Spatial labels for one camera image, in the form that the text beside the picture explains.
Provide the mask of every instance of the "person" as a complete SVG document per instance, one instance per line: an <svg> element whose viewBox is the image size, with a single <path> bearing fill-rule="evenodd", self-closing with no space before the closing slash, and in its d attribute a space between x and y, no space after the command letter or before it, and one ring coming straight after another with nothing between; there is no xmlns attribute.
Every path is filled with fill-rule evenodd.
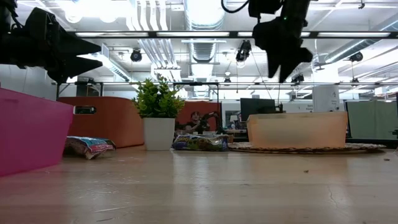
<svg viewBox="0 0 398 224"><path fill-rule="evenodd" d="M210 131L210 125L207 121L201 121L201 115L199 111L195 111L191 114L191 121L185 126L187 133L197 132L203 134L204 131Z"/></svg>

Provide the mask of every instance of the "table surface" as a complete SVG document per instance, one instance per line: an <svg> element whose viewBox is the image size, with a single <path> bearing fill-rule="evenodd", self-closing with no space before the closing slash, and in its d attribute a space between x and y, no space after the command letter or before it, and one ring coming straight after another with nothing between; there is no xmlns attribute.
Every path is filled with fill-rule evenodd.
<svg viewBox="0 0 398 224"><path fill-rule="evenodd" d="M130 148L0 178L0 223L385 224L397 223L397 198L392 151L295 156Z"/></svg>

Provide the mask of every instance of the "white plant pot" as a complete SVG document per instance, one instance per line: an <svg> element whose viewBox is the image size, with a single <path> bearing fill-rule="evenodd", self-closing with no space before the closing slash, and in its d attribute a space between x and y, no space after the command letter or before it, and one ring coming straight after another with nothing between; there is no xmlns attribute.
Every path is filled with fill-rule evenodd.
<svg viewBox="0 0 398 224"><path fill-rule="evenodd" d="M147 151L170 150L174 125L174 118L144 118L144 141Z"/></svg>

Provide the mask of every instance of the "ceiling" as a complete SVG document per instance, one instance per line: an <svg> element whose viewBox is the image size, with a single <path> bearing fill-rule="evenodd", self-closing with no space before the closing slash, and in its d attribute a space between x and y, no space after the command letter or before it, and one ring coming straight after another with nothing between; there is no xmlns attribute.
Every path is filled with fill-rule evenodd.
<svg viewBox="0 0 398 224"><path fill-rule="evenodd" d="M33 7L41 7L47 11L54 13L58 21L66 30L75 31L109 31L109 30L128 30L126 19L123 10L128 8L128 1L118 0L112 1L110 10L120 12L118 17L112 23L102 22L98 17L84 17L80 22L71 24L65 19L65 11L60 7L60 1L46 1L46 0L18 0L19 6L17 13L19 20L24 23L27 16ZM243 0L228 0L227 6L230 9L235 9L242 5ZM386 19L397 14L398 1L390 0L372 0L365 1L364 9L358 9L360 0L319 0L313 1L310 5L310 10L307 14L308 26L305 30L374 30L373 27ZM167 25L170 30L185 30L185 19L182 0L167 0ZM198 9L203 11L203 16L206 14L206 7ZM275 18L273 15L263 15L262 21L269 21ZM247 9L235 14L225 14L222 30L248 30L251 31L256 25L257 19L250 18ZM111 50L111 58L119 64L120 67L128 71L135 80L143 80L150 78L151 62L146 55L143 55L141 62L133 63L130 60L130 53L133 48L140 47L137 39L95 39L90 40L96 44L104 43ZM267 82L277 82L276 78L268 79L267 77L267 55L265 51L254 46L252 43L252 54L246 60L243 68L238 68L236 63L231 61L242 39L228 39L225 43L218 44L216 50L216 65L213 67L213 80L223 81L225 72L230 72L232 81L235 82L260 82L261 76ZM343 39L319 39L319 40L304 40L303 46L307 47L316 54L328 54L340 48L351 40ZM181 67L181 77L187 78L190 74L190 57L188 45L181 43L180 39L172 39L172 46L174 49L177 63ZM398 51L391 50L388 54L379 57L377 55L383 54L390 49L398 46L397 40L382 40L361 52L364 55L364 60L355 66L354 70L351 68L351 62L340 61L333 64L339 71L339 79L341 81L349 82L352 76L363 74L377 70L389 63L398 60ZM311 80L313 70L308 68L302 71L305 75L306 81ZM114 80L113 74L106 68L99 68L91 71L86 76L94 77L98 81L111 82ZM388 77L398 75L398 66L395 69L389 70L386 73L380 73L377 76L368 78L366 82L376 82Z"/></svg>

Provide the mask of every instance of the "ventilation duct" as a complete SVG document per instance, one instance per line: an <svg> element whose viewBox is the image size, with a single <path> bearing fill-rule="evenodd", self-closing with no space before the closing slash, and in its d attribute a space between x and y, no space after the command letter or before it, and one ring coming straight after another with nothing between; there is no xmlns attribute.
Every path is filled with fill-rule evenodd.
<svg viewBox="0 0 398 224"><path fill-rule="evenodd" d="M185 23L188 30L220 30L225 12L220 1L215 0L184 0ZM190 57L198 65L191 65L192 75L195 78L210 78L213 65L202 63L211 62L216 53L216 44L193 43L190 44ZM197 96L206 96L203 86L196 86L194 91L201 91Z"/></svg>
<svg viewBox="0 0 398 224"><path fill-rule="evenodd" d="M398 14L390 17L388 20L382 22L381 24L374 27L372 30L379 30L379 31L398 31ZM349 56L379 42L381 39L374 39L374 40L353 40L348 44L340 47L339 49L335 50L332 53L329 53L325 57L326 63L335 63Z"/></svg>

